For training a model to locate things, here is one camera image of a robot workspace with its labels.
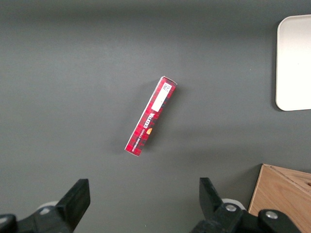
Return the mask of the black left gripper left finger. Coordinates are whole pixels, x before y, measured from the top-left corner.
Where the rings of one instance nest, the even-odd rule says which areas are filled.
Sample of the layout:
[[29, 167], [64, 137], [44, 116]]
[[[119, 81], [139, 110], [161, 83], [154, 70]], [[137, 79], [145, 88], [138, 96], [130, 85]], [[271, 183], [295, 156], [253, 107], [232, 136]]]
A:
[[1, 214], [2, 233], [72, 233], [90, 205], [89, 180], [79, 179], [59, 200], [42, 204], [28, 217]]

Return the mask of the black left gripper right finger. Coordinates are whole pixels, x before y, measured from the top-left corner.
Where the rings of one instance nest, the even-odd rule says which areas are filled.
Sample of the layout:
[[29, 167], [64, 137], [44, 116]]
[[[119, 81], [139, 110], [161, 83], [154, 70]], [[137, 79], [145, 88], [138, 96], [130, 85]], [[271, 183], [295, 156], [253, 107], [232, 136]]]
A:
[[283, 212], [263, 209], [258, 216], [232, 202], [225, 203], [209, 178], [199, 180], [199, 202], [205, 217], [193, 233], [299, 233], [299, 228]]

